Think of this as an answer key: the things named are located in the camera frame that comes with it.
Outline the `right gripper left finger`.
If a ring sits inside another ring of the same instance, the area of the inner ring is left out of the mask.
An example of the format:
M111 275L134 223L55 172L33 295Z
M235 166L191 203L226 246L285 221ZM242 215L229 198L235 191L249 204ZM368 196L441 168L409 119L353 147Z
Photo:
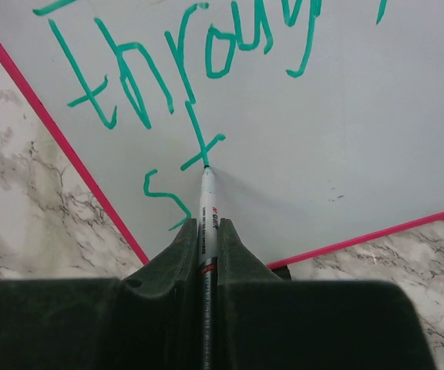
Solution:
M197 223L125 279L0 280L0 369L191 366Z

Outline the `green whiteboard marker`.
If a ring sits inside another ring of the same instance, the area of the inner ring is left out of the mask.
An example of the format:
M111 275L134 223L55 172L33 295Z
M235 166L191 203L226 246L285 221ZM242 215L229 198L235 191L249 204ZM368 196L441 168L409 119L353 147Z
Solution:
M201 180L198 220L198 264L201 286L201 368L214 369L215 309L217 286L218 210L215 176L209 166Z

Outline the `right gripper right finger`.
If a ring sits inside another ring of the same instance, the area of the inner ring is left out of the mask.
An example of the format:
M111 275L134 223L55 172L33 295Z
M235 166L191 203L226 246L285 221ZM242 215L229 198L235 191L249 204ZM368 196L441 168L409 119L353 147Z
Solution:
M219 369L434 369L413 303L378 280L289 281L218 231Z

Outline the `whiteboard with pink frame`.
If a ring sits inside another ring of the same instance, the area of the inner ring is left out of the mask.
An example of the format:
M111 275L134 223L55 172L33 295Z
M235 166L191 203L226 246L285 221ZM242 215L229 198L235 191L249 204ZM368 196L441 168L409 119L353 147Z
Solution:
M204 167L272 266L444 218L444 1L0 1L0 63L142 262Z

